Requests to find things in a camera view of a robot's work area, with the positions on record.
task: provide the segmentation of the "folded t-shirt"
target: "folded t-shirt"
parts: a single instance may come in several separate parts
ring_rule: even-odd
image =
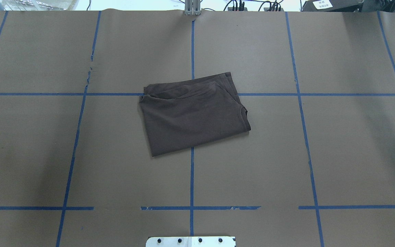
[[[140,107],[152,156],[251,130],[230,72],[151,84]]]

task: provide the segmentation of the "fabric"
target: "fabric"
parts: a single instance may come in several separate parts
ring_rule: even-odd
[[[140,98],[152,156],[251,130],[231,73],[151,84]]]

